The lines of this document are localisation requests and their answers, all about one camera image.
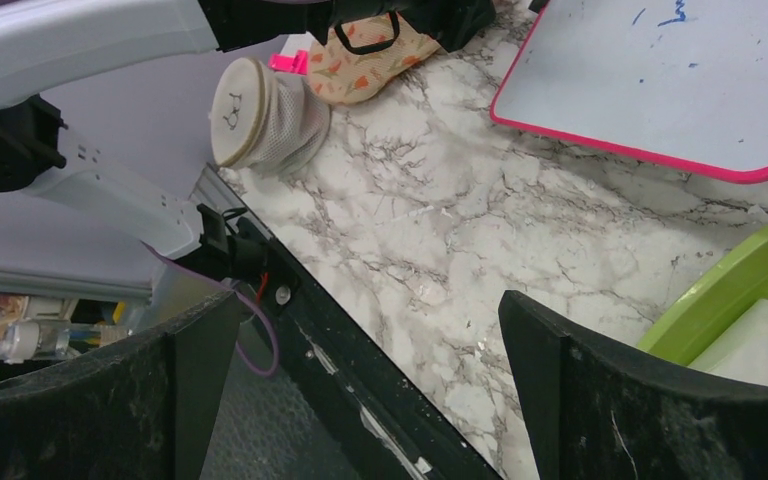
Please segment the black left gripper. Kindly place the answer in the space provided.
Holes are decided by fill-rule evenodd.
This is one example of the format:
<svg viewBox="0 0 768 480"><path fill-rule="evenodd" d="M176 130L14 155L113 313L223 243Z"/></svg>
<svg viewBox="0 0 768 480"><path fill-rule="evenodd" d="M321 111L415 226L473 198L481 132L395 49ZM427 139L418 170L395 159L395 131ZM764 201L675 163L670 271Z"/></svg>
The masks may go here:
<svg viewBox="0 0 768 480"><path fill-rule="evenodd" d="M330 33L351 53L378 53L412 28L448 52L462 49L496 17L491 0L215 0L199 3L223 52L280 35L311 34L320 44ZM349 38L351 22L384 17L391 30L383 40L359 44Z"/></svg>

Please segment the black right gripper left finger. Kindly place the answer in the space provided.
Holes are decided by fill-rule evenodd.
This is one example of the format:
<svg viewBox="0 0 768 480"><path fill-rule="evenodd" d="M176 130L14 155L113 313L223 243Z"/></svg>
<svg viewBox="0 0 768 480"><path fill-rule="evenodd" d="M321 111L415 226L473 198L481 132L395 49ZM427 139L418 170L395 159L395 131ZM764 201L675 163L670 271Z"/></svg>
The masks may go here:
<svg viewBox="0 0 768 480"><path fill-rule="evenodd" d="M75 359L0 382L0 479L196 479L241 321L218 294Z"/></svg>

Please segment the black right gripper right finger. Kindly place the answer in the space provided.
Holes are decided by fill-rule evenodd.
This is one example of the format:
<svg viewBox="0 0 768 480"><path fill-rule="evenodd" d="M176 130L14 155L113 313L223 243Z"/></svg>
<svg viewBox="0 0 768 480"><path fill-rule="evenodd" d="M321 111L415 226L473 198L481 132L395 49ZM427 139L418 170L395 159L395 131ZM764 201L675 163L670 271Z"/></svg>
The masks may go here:
<svg viewBox="0 0 768 480"><path fill-rule="evenodd" d="M768 479L768 387L701 373L506 291L499 322L543 479Z"/></svg>

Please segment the floral mesh laundry bag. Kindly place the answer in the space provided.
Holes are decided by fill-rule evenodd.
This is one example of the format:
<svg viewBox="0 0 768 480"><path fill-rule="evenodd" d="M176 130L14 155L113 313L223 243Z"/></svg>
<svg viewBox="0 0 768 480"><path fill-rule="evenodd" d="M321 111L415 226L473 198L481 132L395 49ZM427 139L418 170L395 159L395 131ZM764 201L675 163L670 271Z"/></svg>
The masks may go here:
<svg viewBox="0 0 768 480"><path fill-rule="evenodd" d="M399 20L394 34L387 15L350 22L342 29L354 48L391 40L382 51L357 55L350 52L334 30L327 42L312 43L308 54L306 79L315 94L330 104L357 104L377 95L391 80L420 64L441 49L428 35Z"/></svg>

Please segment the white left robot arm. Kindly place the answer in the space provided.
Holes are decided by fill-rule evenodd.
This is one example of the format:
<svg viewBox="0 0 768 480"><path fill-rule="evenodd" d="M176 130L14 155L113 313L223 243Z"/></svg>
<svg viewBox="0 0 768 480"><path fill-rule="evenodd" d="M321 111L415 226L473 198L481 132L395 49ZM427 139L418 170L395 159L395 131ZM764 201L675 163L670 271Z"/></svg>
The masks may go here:
<svg viewBox="0 0 768 480"><path fill-rule="evenodd" d="M285 34L324 40L330 29L385 15L403 18L448 51L495 17L489 1L0 1L0 220L32 226L48 200L70 219L109 225L163 258L208 278L244 279L266 267L264 250L227 229L220 213L167 199L104 159L68 120L137 132L165 108L135 106L143 84L116 102L113 72L162 58L230 52Z"/></svg>

